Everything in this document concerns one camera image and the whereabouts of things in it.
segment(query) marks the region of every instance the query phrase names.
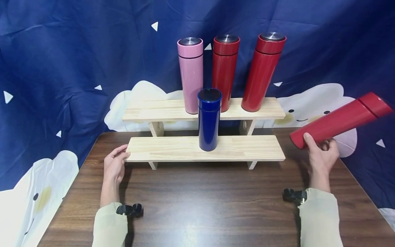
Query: thermos bottle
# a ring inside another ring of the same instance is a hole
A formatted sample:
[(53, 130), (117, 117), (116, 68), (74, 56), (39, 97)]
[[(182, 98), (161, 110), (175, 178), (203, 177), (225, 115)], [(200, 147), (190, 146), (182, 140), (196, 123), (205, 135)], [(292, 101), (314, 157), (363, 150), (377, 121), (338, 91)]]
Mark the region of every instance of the thermos bottle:
[(237, 36), (227, 34), (214, 38), (213, 88), (222, 93), (221, 112), (229, 109), (239, 44), (240, 38)]
[(203, 89), (198, 95), (199, 146), (204, 151), (217, 147), (222, 94), (217, 89)]
[(246, 89), (241, 107), (246, 111), (258, 111), (280, 59), (287, 38), (277, 32), (258, 36)]
[(203, 40), (189, 37), (177, 42), (185, 111), (198, 113), (198, 92), (203, 88)]
[(306, 132), (316, 143), (321, 143), (391, 112), (391, 107), (370, 92), (292, 132), (290, 137), (298, 148), (303, 149), (307, 146), (303, 139), (303, 134)]

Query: blue backdrop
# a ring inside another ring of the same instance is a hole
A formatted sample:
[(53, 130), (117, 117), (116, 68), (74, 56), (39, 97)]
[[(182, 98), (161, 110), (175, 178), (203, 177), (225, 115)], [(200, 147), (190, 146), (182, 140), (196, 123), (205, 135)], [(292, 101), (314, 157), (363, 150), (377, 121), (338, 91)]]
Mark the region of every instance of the blue backdrop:
[[(373, 91), (394, 107), (394, 9), (390, 0), (1, 0), (0, 191), (61, 150), (81, 166), (109, 131), (104, 117), (119, 92), (141, 80), (181, 90), (176, 42), (184, 37), (204, 47), (219, 34), (241, 38), (232, 97), (243, 95), (257, 35), (277, 31), (288, 40), (272, 82), (283, 84), (268, 96), (334, 82), (345, 96)], [(344, 159), (378, 207), (395, 208), (394, 126), (392, 114), (359, 128)]]

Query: person's left hand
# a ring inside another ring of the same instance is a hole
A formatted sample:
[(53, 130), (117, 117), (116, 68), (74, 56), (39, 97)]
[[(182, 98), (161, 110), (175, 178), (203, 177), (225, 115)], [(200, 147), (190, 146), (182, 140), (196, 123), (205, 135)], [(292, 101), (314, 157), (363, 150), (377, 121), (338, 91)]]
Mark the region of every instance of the person's left hand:
[(104, 158), (104, 178), (103, 181), (115, 181), (119, 185), (125, 175), (125, 161), (129, 153), (125, 150), (127, 144), (114, 149)]

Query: cloud pattern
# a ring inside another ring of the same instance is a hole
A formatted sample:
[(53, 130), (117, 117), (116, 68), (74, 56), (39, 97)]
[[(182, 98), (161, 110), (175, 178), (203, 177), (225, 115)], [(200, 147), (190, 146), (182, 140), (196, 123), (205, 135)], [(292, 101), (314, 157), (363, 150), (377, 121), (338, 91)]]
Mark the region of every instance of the cloud pattern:
[(75, 153), (63, 150), (34, 162), (14, 189), (0, 192), (0, 229), (8, 229), (2, 246), (37, 246), (78, 171)]
[[(259, 121), (256, 128), (302, 127), (353, 100), (354, 98), (344, 96), (344, 89), (340, 84), (320, 84), (300, 94), (278, 98), (286, 117)], [(340, 157), (348, 157), (357, 146), (357, 130), (351, 129), (334, 139), (337, 141)]]
[[(150, 131), (148, 123), (124, 122), (122, 116), (128, 104), (145, 100), (179, 100), (183, 99), (182, 90), (166, 94), (161, 88), (149, 81), (139, 81), (132, 90), (122, 91), (115, 96), (110, 105), (110, 111), (104, 117), (104, 122), (110, 130), (118, 132)], [(164, 122), (165, 130), (197, 130), (197, 121)]]

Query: red thermos bottle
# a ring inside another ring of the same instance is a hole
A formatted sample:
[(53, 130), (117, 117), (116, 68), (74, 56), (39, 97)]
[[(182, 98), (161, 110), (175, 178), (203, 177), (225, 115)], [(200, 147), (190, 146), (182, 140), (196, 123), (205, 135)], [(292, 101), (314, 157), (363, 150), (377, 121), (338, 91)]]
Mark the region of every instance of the red thermos bottle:
[(221, 112), (229, 109), (239, 44), (240, 38), (229, 34), (214, 38), (213, 88), (222, 93)]
[(258, 36), (250, 74), (241, 101), (241, 107), (244, 110), (254, 112), (261, 108), (286, 40), (284, 35), (277, 32), (268, 32)]
[(306, 132), (313, 137), (316, 143), (321, 143), (391, 112), (391, 107), (380, 97), (370, 92), (295, 130), (290, 134), (290, 137), (298, 148), (303, 149), (307, 146), (303, 139), (303, 134)]

